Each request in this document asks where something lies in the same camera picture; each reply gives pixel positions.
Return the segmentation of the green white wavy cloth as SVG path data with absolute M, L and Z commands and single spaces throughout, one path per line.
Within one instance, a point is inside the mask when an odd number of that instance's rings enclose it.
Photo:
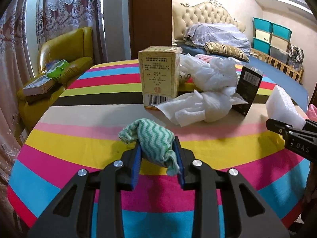
M 167 169 L 167 175 L 180 173 L 177 155 L 173 150 L 175 135 L 156 122 L 141 118 L 123 128 L 119 139 L 124 143 L 139 141 L 146 160 Z

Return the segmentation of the wooden crib rail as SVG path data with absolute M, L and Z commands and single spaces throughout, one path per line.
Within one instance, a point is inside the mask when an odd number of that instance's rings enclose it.
M 301 81 L 302 81 L 303 74 L 304 74 L 303 69 L 301 69 L 300 71 L 297 71 L 292 66 L 289 66 L 289 65 L 271 57 L 270 55 L 265 54 L 261 51 L 253 49 L 253 48 L 251 49 L 250 55 L 252 57 L 259 59 L 262 62 L 270 64 L 271 66 L 282 71 L 285 75 L 289 76 L 290 78 L 292 78 L 293 80 L 295 80 L 299 84 L 302 84 Z

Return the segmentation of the pink trash bag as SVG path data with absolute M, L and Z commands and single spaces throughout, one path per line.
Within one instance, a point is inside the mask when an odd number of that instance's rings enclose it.
M 313 104 L 310 104 L 306 115 L 308 116 L 309 120 L 317 122 L 317 107 Z

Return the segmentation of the white plastic bag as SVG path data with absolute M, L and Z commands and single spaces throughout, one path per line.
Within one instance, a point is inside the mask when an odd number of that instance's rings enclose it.
M 190 54 L 180 56 L 180 73 L 191 77 L 193 83 L 202 91 L 221 91 L 236 87 L 238 75 L 235 65 L 239 61 L 233 57 L 210 57 L 207 62 Z

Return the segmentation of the black cardboard box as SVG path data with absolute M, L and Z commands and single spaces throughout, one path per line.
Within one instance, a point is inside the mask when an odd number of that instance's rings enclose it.
M 246 101 L 246 104 L 233 105 L 233 109 L 246 116 L 256 97 L 260 83 L 262 82 L 263 72 L 250 64 L 242 67 L 236 92 Z

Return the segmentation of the checkered bag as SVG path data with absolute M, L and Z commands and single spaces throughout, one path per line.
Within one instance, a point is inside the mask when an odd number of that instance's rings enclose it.
M 293 44 L 289 45 L 288 55 L 290 58 L 299 63 L 302 63 L 304 60 L 304 51 Z

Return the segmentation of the white storage bin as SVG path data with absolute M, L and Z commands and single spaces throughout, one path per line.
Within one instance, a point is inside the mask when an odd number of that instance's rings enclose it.
M 265 41 L 267 43 L 271 43 L 271 33 L 266 32 L 260 29 L 255 29 L 255 38 L 258 40 Z

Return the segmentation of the white tissue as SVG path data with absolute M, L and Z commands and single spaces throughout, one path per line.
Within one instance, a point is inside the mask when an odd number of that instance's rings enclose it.
M 199 93 L 195 90 L 155 107 L 173 124 L 185 127 L 200 121 L 215 122 L 228 115 L 233 105 L 246 103 L 238 93 L 227 95 L 211 91 Z

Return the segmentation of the teal storage bin top left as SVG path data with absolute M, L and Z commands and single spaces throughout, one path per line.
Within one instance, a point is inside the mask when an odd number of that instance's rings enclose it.
M 253 18 L 253 22 L 254 22 L 254 28 L 256 30 L 272 33 L 272 30 L 273 30 L 272 22 L 262 18 L 256 18 L 256 17 Z

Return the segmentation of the grey clear storage bin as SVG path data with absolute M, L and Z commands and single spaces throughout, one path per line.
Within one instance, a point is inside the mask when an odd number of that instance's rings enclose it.
M 288 52 L 278 49 L 274 46 L 270 47 L 270 56 L 284 64 L 287 64 L 288 62 Z

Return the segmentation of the ceiling air vent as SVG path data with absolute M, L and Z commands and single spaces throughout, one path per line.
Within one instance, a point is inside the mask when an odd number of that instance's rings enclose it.
M 298 5 L 302 6 L 302 7 L 306 7 L 307 9 L 309 9 L 309 6 L 306 3 L 304 3 L 304 2 L 302 2 L 300 0 L 288 0 L 288 1 L 296 3 L 296 4 L 298 4 Z

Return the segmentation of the beige storage bin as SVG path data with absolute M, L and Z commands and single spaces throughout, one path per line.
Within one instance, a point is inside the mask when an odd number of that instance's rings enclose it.
M 271 35 L 271 46 L 288 52 L 290 42 L 279 36 Z

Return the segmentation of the teal storage bin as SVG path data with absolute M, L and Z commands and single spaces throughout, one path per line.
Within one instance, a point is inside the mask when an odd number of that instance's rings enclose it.
M 283 38 L 287 41 L 290 41 L 292 36 L 292 31 L 287 27 L 272 23 L 272 34 L 280 38 Z
M 256 18 L 256 17 L 253 18 L 253 22 L 254 22 L 254 28 L 256 30 L 272 33 L 272 30 L 273 30 L 272 22 L 262 18 Z
M 253 37 L 253 48 L 264 54 L 270 54 L 271 45 L 266 41 Z

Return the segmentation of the white foam block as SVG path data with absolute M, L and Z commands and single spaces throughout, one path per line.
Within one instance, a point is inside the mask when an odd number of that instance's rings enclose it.
M 281 121 L 300 130 L 306 123 L 305 118 L 297 112 L 291 97 L 278 85 L 273 88 L 265 106 L 267 115 L 271 119 Z

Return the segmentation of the yellow cardboard medicine box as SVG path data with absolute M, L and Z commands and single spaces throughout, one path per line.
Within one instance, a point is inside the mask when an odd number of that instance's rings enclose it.
M 150 46 L 138 52 L 143 105 L 156 105 L 178 96 L 180 55 L 178 46 Z

